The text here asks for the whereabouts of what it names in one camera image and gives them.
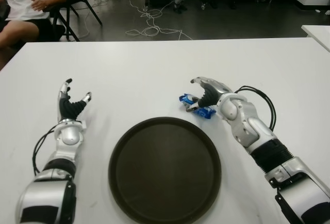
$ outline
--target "black cable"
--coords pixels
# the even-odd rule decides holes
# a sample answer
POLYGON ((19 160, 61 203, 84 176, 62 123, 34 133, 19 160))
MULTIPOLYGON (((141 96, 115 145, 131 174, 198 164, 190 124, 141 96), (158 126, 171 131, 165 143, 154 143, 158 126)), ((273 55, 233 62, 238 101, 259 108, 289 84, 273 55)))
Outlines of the black cable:
POLYGON ((33 165, 33 169, 34 169, 34 174, 37 175, 37 173, 39 173, 40 171, 38 170, 37 168, 37 165, 36 165, 36 157, 37 157, 37 154, 39 152, 39 149, 41 148, 41 146, 43 145, 43 143, 45 142, 46 140, 46 137, 53 133, 54 132, 54 129, 57 125, 53 126, 45 135, 43 135, 36 143, 35 145, 35 148, 33 150, 33 154, 32 154, 32 165, 33 165))
POLYGON ((254 88, 254 87, 251 87, 251 86, 247 86, 247 85, 241 86, 238 90, 235 91, 235 93, 238 93, 240 91, 254 92, 266 101, 266 103, 268 104, 268 106, 270 108, 270 112, 271 112, 271 121, 270 121, 269 129, 271 131, 274 131, 275 124, 276 124, 276 110, 275 110, 272 100, 264 92, 262 92, 259 89, 254 88))

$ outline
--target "robotic arm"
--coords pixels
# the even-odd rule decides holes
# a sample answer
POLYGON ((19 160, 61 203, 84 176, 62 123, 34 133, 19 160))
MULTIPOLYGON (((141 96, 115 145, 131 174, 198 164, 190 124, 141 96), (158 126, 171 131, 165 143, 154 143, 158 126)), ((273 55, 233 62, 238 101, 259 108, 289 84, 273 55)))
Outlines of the robotic arm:
POLYGON ((76 121, 91 100, 91 93, 79 102, 69 102, 69 84, 63 83, 58 96, 58 125, 54 129, 56 151, 42 172, 21 195, 16 223, 72 224, 76 206, 76 185, 73 179, 78 149, 84 137, 85 124, 76 121))
POLYGON ((276 135, 258 118, 256 108, 226 85, 197 77, 191 83, 205 89, 204 96, 187 111, 217 105, 232 133, 277 189, 275 200, 291 224, 330 223, 330 189, 293 156, 276 135))

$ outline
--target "brown round tray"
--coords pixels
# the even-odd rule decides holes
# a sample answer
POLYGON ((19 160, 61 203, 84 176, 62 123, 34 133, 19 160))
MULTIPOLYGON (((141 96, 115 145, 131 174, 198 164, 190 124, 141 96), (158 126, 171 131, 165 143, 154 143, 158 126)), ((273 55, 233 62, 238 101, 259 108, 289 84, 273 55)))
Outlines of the brown round tray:
POLYGON ((144 224, 193 223, 215 201, 218 152, 197 126, 178 118, 143 121, 119 140, 109 164, 119 207, 144 224))

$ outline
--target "person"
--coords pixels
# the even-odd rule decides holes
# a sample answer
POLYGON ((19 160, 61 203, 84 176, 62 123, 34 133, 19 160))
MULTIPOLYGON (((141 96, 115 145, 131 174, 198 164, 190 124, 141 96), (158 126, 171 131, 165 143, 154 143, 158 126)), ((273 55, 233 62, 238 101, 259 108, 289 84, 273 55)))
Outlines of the person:
POLYGON ((7 0, 10 12, 0 22, 0 70, 7 63, 9 47, 19 41, 35 42, 48 40, 53 34, 47 6, 66 0, 7 0))

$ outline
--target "white table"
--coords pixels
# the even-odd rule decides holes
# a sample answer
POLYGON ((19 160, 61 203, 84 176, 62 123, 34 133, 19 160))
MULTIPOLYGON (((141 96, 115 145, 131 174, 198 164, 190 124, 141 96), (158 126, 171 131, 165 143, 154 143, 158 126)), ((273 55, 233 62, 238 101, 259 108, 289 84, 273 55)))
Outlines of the white table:
MULTIPOLYGON (((33 147, 56 123, 57 91, 69 77, 73 100, 93 93, 80 117, 88 129, 75 178, 75 223, 134 223, 109 190, 109 159, 130 127, 157 116, 192 122, 219 152, 220 193, 196 223, 288 223, 274 200, 275 190, 234 140, 230 126, 218 116, 206 120, 186 113, 178 97, 202 95, 200 86, 189 83, 196 76, 217 79, 233 90, 243 84, 262 89, 276 107, 279 139, 330 185, 328 56, 312 38, 27 44, 0 72, 0 223, 14 223, 19 195, 33 179, 33 147)), ((253 93, 246 96, 268 124, 266 103, 253 93)), ((39 167, 54 148, 49 137, 39 152, 39 167)))
POLYGON ((303 25, 301 28, 309 37, 312 37, 327 51, 330 51, 330 26, 303 25))

